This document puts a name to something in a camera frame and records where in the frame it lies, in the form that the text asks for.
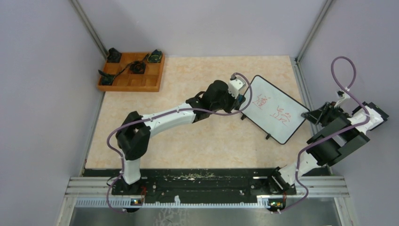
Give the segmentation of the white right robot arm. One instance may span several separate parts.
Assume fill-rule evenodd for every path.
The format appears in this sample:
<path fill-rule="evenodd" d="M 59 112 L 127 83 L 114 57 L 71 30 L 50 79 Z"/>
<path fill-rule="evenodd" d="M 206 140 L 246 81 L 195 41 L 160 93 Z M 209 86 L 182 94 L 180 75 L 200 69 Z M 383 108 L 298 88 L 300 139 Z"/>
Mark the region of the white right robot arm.
<path fill-rule="evenodd" d="M 307 140 L 294 163 L 275 168 L 265 181 L 271 194 L 282 194 L 314 168 L 333 166 L 370 141 L 366 135 L 385 123 L 389 116 L 376 104 L 364 102 L 351 114 L 335 102 L 326 102 L 317 110 L 301 115 L 321 130 Z"/>

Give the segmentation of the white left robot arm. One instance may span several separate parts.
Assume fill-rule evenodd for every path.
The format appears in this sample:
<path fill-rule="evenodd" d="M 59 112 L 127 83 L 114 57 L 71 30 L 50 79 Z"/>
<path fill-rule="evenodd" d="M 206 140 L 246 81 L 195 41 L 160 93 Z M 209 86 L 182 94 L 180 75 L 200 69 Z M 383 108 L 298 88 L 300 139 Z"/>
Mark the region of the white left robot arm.
<path fill-rule="evenodd" d="M 122 151 L 124 191 L 130 195 L 140 191 L 140 159 L 147 152 L 153 136 L 177 126 L 204 120 L 212 114 L 231 115 L 245 101 L 240 94 L 245 86 L 246 83 L 237 78 L 228 83 L 216 80 L 206 91 L 199 92 L 175 108 L 148 115 L 140 115 L 136 111 L 129 113 L 115 135 Z"/>

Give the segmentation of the black framed whiteboard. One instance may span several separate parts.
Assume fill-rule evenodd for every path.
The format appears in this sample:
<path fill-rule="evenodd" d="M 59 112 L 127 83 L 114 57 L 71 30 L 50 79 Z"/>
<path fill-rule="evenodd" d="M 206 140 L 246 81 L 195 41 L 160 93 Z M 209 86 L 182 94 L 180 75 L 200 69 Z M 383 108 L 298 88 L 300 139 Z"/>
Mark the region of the black framed whiteboard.
<path fill-rule="evenodd" d="M 252 93 L 249 89 L 244 93 L 246 101 L 241 113 L 268 137 L 284 145 L 303 124 L 302 114 L 309 108 L 260 75 L 252 79 L 250 87 Z"/>

